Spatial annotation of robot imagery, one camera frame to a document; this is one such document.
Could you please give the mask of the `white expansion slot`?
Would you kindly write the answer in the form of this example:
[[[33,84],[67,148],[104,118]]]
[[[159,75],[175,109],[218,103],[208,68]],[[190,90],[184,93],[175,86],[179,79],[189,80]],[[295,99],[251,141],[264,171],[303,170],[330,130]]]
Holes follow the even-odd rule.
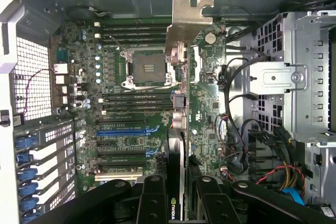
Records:
[[[134,181],[143,176],[142,172],[120,172],[120,173],[100,173],[95,175],[96,182],[111,181],[121,179],[126,181]]]

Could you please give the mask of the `long black expansion slot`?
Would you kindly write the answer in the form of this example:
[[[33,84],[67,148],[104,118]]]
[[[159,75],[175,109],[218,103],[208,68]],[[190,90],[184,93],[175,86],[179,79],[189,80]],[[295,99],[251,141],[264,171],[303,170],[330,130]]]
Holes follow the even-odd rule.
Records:
[[[144,167],[146,161],[120,161],[120,162],[101,162],[97,164],[98,167],[112,168],[112,167]]]
[[[146,119],[101,119],[96,120],[97,125],[107,125],[107,124],[137,124],[137,123],[145,123]]]
[[[126,156],[145,156],[146,152],[144,150],[139,151],[133,151],[133,150],[121,150],[121,151],[98,151],[97,156],[98,157],[108,157],[108,156],[120,156],[120,157],[126,157]]]

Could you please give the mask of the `blue expansion slot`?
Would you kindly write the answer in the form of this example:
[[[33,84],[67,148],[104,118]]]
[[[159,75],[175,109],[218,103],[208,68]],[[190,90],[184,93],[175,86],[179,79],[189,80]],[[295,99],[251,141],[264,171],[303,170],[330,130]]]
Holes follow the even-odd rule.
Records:
[[[137,136],[147,135],[146,129],[121,129],[97,131],[96,136]]]

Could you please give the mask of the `black RAM slot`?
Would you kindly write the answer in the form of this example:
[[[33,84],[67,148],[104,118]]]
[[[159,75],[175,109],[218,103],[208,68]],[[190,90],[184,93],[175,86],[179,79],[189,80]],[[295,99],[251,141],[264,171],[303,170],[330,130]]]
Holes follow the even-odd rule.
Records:
[[[102,109],[106,112],[154,112],[154,111],[170,111],[171,108],[116,108],[116,109]]]
[[[170,97],[170,93],[123,93],[123,94],[103,94],[102,98],[159,98],[159,97]]]
[[[117,103],[117,102],[170,102],[170,98],[126,98],[126,99],[99,99],[99,103]]]
[[[159,29],[159,30],[103,30],[101,31],[102,34],[152,34],[152,33],[159,33],[165,34],[166,30]]]
[[[169,24],[111,24],[111,25],[103,25],[102,28],[107,29],[124,29],[124,28],[147,28],[147,27],[167,27]]]
[[[104,108],[121,108],[121,107],[154,107],[154,106],[168,106],[172,107],[172,104],[167,103],[138,103],[138,104],[103,104]]]
[[[117,40],[131,40],[131,39],[165,39],[165,36],[163,35],[154,35],[154,34],[148,34],[148,35],[122,35],[122,36],[117,36],[117,35],[107,35],[107,36],[102,36],[101,39],[110,39],[110,38],[115,38]]]
[[[100,42],[102,45],[117,45],[114,41],[112,40],[104,40]],[[142,40],[142,41],[120,41],[119,42],[123,46],[128,46],[128,45],[164,45],[165,41],[163,40]]]

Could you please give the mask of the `green motherboard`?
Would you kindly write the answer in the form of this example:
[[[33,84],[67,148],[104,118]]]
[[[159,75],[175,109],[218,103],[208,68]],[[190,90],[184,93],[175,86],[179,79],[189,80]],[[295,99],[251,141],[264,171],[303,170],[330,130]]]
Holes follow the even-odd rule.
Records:
[[[165,173],[167,132],[172,124],[173,103],[164,102],[117,102],[99,103],[103,94],[123,93],[172,93],[179,89],[180,71],[175,70],[178,85],[168,89],[128,90],[121,87],[125,79],[125,59],[120,56],[123,51],[118,45],[102,45],[102,36],[107,35],[148,35],[148,34],[102,34],[103,30],[166,30],[167,27],[107,29],[103,25],[111,24],[168,24],[167,19],[133,19],[133,20],[101,20],[65,21],[55,35],[61,35],[69,57],[69,96],[68,103],[60,108],[65,109],[76,118],[80,142],[76,146],[76,169],[78,189],[84,193],[105,182],[96,182],[94,176],[100,173],[142,172],[143,175]],[[214,33],[216,43],[208,45],[204,37]],[[218,175],[219,164],[225,149],[220,148],[219,140],[225,137],[226,122],[224,117],[224,98],[222,86],[222,63],[225,60],[223,31],[215,26],[203,30],[193,41],[190,48],[192,60],[190,85],[189,115],[189,154],[200,162],[201,172],[207,175]],[[137,47],[163,47],[164,45],[128,45]],[[170,111],[154,112],[106,112],[103,104],[138,104],[167,103],[168,106],[154,107],[121,107],[121,108],[171,108]],[[145,123],[97,125],[101,119],[146,119]],[[146,129],[147,135],[137,136],[96,136],[97,131],[121,129]],[[97,147],[98,142],[110,142],[110,147]],[[145,156],[108,156],[98,157],[98,151],[144,150]],[[144,167],[98,167],[101,162],[146,161]]]

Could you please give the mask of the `blue card retention clip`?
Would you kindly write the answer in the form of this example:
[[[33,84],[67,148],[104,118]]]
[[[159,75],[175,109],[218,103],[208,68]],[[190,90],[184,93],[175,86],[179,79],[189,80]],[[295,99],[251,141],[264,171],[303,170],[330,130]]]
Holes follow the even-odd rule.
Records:
[[[34,135],[31,136],[20,136],[17,137],[15,140],[15,148],[20,150],[24,148],[31,148],[36,146],[37,144],[37,137]]]
[[[22,212],[30,211],[36,207],[39,202],[38,197],[30,197],[22,199],[19,203],[20,210]]]
[[[28,224],[30,221],[38,218],[41,215],[42,213],[40,211],[30,212],[21,218],[20,224]]]
[[[19,170],[17,173],[17,179],[20,182],[24,182],[26,180],[32,180],[38,173],[38,170],[36,168],[27,168],[23,170]]]
[[[37,187],[38,187],[38,183],[28,183],[28,184],[21,185],[18,189],[19,195],[21,197],[32,195],[35,193]]]
[[[16,163],[18,166],[30,163],[34,159],[34,156],[28,152],[19,153],[16,155]]]

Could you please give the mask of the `silver socket cover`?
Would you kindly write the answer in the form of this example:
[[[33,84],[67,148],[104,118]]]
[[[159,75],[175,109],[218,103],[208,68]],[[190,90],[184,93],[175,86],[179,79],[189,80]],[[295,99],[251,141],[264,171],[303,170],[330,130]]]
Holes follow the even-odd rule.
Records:
[[[166,63],[165,86],[172,87],[176,84],[176,74],[170,62]]]

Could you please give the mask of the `CPU socket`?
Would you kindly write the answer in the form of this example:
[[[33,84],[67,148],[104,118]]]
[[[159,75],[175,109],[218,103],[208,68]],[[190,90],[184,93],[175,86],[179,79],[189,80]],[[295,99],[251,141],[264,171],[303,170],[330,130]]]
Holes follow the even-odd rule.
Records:
[[[125,59],[125,79],[121,87],[128,90],[168,89],[165,86],[166,59],[163,47],[137,47],[121,51]]]

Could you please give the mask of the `perforated silver disk bay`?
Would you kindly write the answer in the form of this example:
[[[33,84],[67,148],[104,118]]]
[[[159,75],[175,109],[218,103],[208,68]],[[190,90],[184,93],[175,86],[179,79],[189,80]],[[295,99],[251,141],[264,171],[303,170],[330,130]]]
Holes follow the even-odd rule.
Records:
[[[296,141],[336,147],[329,123],[329,31],[336,10],[287,12],[260,27],[254,46],[270,62],[250,68],[258,119],[268,132],[284,127]]]

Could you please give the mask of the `rear port block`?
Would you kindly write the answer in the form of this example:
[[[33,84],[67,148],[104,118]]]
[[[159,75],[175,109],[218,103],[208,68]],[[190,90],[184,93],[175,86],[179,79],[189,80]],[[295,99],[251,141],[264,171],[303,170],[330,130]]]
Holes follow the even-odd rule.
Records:
[[[61,35],[52,35],[50,38],[49,66],[51,68],[51,107],[57,108],[68,103],[70,91],[68,50]]]

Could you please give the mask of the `thin locking lever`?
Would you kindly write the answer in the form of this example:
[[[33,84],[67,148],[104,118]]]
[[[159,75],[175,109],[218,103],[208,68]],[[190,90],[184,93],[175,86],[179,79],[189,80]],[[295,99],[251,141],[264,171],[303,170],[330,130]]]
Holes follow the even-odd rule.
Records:
[[[120,48],[122,48],[124,51],[128,51],[127,48],[123,45],[121,45],[117,39],[115,39],[114,37],[112,37],[111,35],[109,36],[109,38],[111,38]]]

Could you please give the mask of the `silver coin cell battery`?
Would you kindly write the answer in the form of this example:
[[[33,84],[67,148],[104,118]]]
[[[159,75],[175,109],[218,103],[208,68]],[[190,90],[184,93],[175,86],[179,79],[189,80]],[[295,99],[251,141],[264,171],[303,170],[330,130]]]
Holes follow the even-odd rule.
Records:
[[[204,37],[205,43],[208,45],[213,45],[217,41],[217,37],[214,33],[207,33]]]

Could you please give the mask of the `open grey PC case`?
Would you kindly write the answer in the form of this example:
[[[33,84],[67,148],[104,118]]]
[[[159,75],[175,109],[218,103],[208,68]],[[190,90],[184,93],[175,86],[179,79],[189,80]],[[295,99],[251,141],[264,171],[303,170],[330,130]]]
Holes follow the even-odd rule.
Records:
[[[190,1],[196,5],[197,0]],[[88,21],[161,18],[170,26],[172,2],[0,0],[0,224],[20,224],[30,212],[45,214],[92,190],[81,193],[78,189],[76,118],[65,109],[51,107],[50,38],[63,22],[76,21],[67,17],[66,8],[89,6],[92,18]],[[299,203],[328,205],[336,214],[336,147],[307,146],[284,127],[268,132],[257,117],[259,96],[249,90],[251,66],[271,61],[271,56],[253,44],[258,29],[282,13],[322,10],[336,10],[336,0],[214,0],[213,7],[203,9],[202,14],[213,23],[201,31],[215,26],[223,31],[225,40],[219,84],[226,134],[219,146],[226,154],[220,160],[218,175],[201,174],[234,182],[246,180],[269,190],[296,191]],[[17,113],[24,114],[25,124],[13,127]],[[336,134],[336,27],[329,31],[328,129]],[[15,148],[17,137],[31,135],[37,137],[36,146]],[[25,152],[34,159],[18,166],[16,155]],[[165,158],[167,192],[167,155]],[[17,173],[27,168],[36,168],[38,173],[34,179],[20,182]],[[168,224],[208,224],[191,213],[188,169],[187,219],[171,221],[167,192]],[[34,194],[21,197],[18,189],[28,183],[38,183],[38,187]],[[22,212],[20,201],[30,197],[38,197],[38,204]]]

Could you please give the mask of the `black round case speaker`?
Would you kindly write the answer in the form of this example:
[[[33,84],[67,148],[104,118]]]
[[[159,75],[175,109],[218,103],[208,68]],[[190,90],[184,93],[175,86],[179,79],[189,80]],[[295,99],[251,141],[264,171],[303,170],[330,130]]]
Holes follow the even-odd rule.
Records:
[[[66,8],[66,15],[70,20],[87,20],[92,18],[89,6],[71,6]]]

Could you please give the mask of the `small black intrusion switch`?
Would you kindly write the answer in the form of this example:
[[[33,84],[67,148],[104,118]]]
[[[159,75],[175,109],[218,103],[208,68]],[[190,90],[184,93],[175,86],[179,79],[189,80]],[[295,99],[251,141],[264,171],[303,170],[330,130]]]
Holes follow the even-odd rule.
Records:
[[[13,115],[13,127],[22,126],[25,124],[24,114],[17,113]]]

